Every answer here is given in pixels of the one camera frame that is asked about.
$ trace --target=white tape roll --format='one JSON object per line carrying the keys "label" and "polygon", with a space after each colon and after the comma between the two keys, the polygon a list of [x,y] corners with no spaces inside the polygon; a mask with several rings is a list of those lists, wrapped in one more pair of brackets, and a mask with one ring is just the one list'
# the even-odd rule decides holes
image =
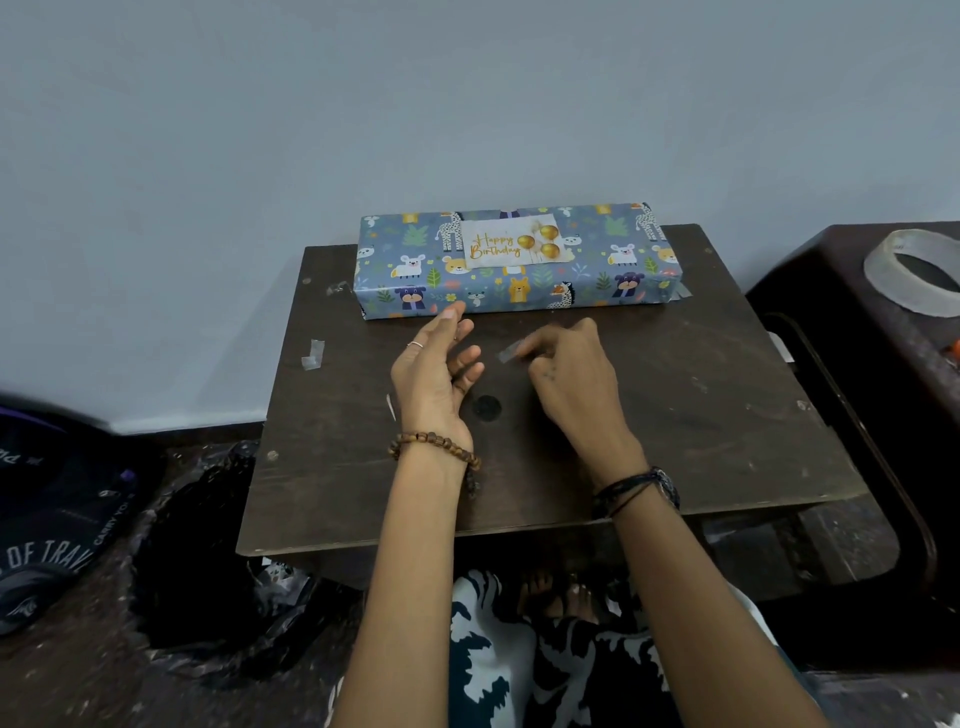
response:
{"label": "white tape roll", "polygon": [[960,285],[960,241],[939,232],[893,231],[863,261],[867,280],[892,302],[926,316],[960,316],[960,293],[926,282],[897,260],[897,254],[925,260]]}

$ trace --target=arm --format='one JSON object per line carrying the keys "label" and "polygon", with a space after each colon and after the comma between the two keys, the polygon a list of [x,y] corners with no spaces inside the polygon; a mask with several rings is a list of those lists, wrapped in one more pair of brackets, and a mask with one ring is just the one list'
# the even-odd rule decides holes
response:
{"label": "arm", "polygon": [[[457,325],[463,312],[458,302],[427,324],[414,339],[424,348],[408,345],[391,374],[404,432],[436,432],[472,449],[457,410],[483,372],[480,349],[447,360],[473,328]],[[433,445],[404,447],[334,728],[446,726],[453,534],[465,469]]]}
{"label": "arm", "polygon": [[[648,471],[596,324],[584,319],[571,329],[542,328],[516,353],[534,351],[545,352],[530,365],[543,409],[586,463],[595,490]],[[656,488],[631,500],[613,522],[684,725],[828,725]]]}

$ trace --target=black circle on table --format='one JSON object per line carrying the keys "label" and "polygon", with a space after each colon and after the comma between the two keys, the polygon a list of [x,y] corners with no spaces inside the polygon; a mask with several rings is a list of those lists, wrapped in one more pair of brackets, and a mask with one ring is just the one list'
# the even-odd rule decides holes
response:
{"label": "black circle on table", "polygon": [[481,395],[473,402],[473,414],[485,423],[491,423],[500,416],[503,407],[493,395]]}

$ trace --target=wooden bead bracelet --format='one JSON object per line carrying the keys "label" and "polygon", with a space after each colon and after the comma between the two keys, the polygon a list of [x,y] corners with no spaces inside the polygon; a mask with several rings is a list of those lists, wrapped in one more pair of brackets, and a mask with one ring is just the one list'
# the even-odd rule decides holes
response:
{"label": "wooden bead bracelet", "polygon": [[467,449],[461,448],[448,437],[439,437],[436,432],[403,432],[396,436],[387,450],[394,460],[400,459],[400,448],[409,443],[426,443],[443,448],[458,460],[467,463],[469,471],[480,470],[480,458]]}

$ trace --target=small brown table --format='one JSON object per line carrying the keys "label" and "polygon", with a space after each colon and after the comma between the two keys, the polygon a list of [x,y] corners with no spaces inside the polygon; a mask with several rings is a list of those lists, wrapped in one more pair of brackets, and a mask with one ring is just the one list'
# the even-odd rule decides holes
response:
{"label": "small brown table", "polygon": [[[610,524],[590,522],[576,455],[543,415],[525,364],[496,357],[537,327],[583,316],[596,320],[627,421],[673,477],[685,515],[774,512],[866,493],[704,232],[664,230],[691,298],[475,317],[469,342],[483,348],[487,370],[463,412],[484,467],[476,496],[461,498],[458,536],[538,531],[541,551],[565,544],[567,568],[616,558]],[[426,319],[364,321],[347,290],[328,287],[352,279],[355,256],[355,246],[304,251],[237,551],[295,562],[292,554],[313,553],[321,575],[362,586],[395,466],[390,367]],[[306,371],[300,359],[311,339],[325,341],[323,366]],[[492,422],[473,411],[482,395],[502,405]],[[464,542],[477,546],[474,555],[500,550],[515,563],[525,552],[500,536]]]}

